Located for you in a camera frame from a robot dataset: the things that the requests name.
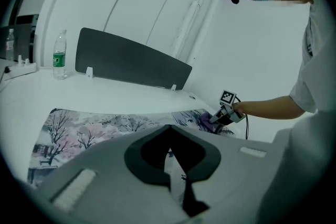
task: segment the person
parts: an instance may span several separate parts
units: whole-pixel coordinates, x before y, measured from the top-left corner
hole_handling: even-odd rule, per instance
[[[267,101],[234,103],[233,109],[240,114],[267,119],[295,119],[302,116],[305,112],[314,113],[316,111],[316,104],[303,79],[302,72],[308,62],[319,53],[325,44],[330,42],[335,43],[335,20],[326,0],[273,1],[286,1],[298,4],[310,3],[309,20],[302,41],[302,63],[297,82],[286,96]]]

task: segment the white table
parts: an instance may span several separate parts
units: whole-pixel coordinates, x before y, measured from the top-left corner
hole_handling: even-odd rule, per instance
[[[106,114],[206,109],[190,93],[73,74],[55,80],[51,69],[0,84],[0,149],[13,175],[26,181],[30,156],[49,112],[63,108]]]

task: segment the green label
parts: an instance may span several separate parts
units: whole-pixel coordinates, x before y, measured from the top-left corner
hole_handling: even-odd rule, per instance
[[[54,67],[65,66],[65,53],[54,54],[53,64],[54,64]]]

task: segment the power strip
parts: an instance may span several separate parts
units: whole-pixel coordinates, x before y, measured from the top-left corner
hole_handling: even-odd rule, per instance
[[[26,61],[23,62],[19,57],[17,65],[11,66],[9,67],[9,69],[10,69],[10,72],[4,74],[4,77],[3,77],[4,80],[8,80],[8,79],[23,76],[29,73],[36,72],[37,66],[35,62],[29,63],[28,59],[26,59]]]

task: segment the hand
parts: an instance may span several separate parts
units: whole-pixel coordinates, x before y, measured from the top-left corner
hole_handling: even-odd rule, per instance
[[[232,108],[234,111],[238,111],[241,115],[244,115],[242,102],[234,103]]]

